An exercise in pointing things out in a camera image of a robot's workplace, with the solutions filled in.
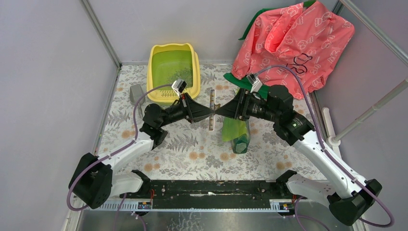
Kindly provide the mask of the green litter bag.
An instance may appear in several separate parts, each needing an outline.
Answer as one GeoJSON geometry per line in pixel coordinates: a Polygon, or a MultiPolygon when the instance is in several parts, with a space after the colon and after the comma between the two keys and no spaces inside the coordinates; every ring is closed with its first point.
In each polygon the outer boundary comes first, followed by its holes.
{"type": "MultiPolygon", "coordinates": [[[[246,97],[246,90],[239,89],[236,95],[246,97]]],[[[247,153],[251,141],[247,118],[245,120],[238,120],[224,117],[221,136],[223,142],[230,142],[232,151],[235,154],[247,153]]]]}

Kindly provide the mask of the white metal pole stand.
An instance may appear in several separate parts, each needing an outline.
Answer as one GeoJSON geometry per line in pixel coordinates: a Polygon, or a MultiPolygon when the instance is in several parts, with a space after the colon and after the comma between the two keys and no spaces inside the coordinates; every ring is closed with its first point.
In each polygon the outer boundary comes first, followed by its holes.
{"type": "Polygon", "coordinates": [[[318,92],[335,134],[329,140],[341,158],[366,178],[405,180],[408,173],[408,81],[370,92],[340,87],[318,92]]]}

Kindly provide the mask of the green cloth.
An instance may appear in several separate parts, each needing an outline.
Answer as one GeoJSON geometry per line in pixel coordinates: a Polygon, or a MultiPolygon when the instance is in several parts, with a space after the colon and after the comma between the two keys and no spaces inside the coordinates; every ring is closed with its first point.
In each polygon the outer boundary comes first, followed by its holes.
{"type": "Polygon", "coordinates": [[[295,19],[314,3],[314,0],[310,0],[284,8],[259,10],[239,39],[243,44],[234,60],[231,72],[224,74],[224,78],[240,88],[250,90],[252,83],[246,75],[255,74],[271,65],[285,65],[286,59],[279,58],[265,49],[267,36],[271,34],[274,39],[278,39],[277,42],[270,43],[272,49],[275,45],[279,46],[295,19]]]}

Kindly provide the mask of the yellow litter box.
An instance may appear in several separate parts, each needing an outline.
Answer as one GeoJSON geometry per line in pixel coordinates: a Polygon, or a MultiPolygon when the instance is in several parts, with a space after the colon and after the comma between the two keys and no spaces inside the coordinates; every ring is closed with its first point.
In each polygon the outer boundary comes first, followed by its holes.
{"type": "Polygon", "coordinates": [[[184,91],[194,99],[201,91],[201,75],[198,54],[192,45],[169,43],[153,46],[148,61],[146,90],[163,85],[167,74],[185,67],[193,70],[193,86],[184,91]]]}

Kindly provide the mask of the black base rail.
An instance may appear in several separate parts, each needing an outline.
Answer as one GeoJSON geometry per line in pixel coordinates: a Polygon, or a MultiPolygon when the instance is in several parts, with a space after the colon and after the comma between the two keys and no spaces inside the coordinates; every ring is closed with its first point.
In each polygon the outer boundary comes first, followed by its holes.
{"type": "Polygon", "coordinates": [[[296,197],[275,181],[151,180],[121,198],[146,199],[154,209],[267,209],[270,201],[296,197]]]}

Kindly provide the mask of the brown bag clip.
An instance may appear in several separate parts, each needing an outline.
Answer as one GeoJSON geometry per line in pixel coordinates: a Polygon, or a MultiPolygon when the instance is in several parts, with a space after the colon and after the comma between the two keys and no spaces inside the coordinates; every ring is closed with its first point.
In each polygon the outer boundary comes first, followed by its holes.
{"type": "MultiPolygon", "coordinates": [[[[210,90],[210,103],[209,103],[210,109],[215,111],[220,107],[220,104],[216,104],[216,90],[211,89],[210,90]]],[[[209,116],[209,126],[208,126],[209,131],[214,131],[215,130],[215,114],[212,113],[209,116]]]]}

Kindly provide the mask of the green litter pile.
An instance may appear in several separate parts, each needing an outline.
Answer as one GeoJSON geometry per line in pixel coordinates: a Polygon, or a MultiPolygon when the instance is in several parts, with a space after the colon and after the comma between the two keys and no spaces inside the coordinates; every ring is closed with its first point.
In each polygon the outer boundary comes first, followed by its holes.
{"type": "Polygon", "coordinates": [[[174,81],[181,79],[186,82],[186,88],[193,86],[193,70],[191,68],[182,68],[176,70],[170,74],[167,74],[164,78],[164,84],[172,84],[174,81]]]}

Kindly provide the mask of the silver metal scoop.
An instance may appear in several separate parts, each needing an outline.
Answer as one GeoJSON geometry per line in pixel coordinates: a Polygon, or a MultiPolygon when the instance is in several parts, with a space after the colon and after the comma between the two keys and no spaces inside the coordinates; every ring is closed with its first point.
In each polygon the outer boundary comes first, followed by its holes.
{"type": "Polygon", "coordinates": [[[143,95],[144,95],[144,90],[142,89],[141,84],[135,84],[135,85],[130,86],[130,89],[129,89],[130,102],[133,105],[135,105],[136,102],[141,98],[141,100],[139,101],[139,104],[137,106],[137,109],[139,111],[139,115],[141,117],[143,117],[143,115],[144,115],[142,105],[145,103],[145,96],[143,96],[143,95]]]}

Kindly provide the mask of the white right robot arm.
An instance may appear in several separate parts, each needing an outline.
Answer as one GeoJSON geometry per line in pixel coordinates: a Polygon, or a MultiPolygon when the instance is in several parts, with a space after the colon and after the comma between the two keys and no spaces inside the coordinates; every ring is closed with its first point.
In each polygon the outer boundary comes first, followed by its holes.
{"type": "Polygon", "coordinates": [[[377,180],[366,180],[356,173],[320,140],[317,128],[294,110],[293,96],[283,85],[269,87],[265,100],[242,88],[217,110],[198,104],[186,93],[180,95],[180,103],[191,122],[212,114],[242,121],[250,117],[271,121],[278,137],[306,156],[326,177],[328,184],[308,180],[291,170],[285,172],[280,181],[290,193],[326,206],[344,225],[353,225],[373,205],[382,189],[377,180]]]}

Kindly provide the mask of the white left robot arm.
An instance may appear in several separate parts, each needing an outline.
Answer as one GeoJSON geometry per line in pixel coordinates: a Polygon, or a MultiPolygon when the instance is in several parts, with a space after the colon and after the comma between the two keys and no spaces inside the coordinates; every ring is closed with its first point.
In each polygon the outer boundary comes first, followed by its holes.
{"type": "Polygon", "coordinates": [[[96,209],[108,198],[127,192],[137,192],[143,181],[140,176],[119,174],[130,160],[160,145],[167,131],[162,127],[182,119],[192,121],[192,103],[181,97],[164,109],[152,103],[146,106],[143,125],[136,129],[137,136],[104,156],[83,155],[68,184],[67,205],[73,211],[86,207],[96,209]]]}

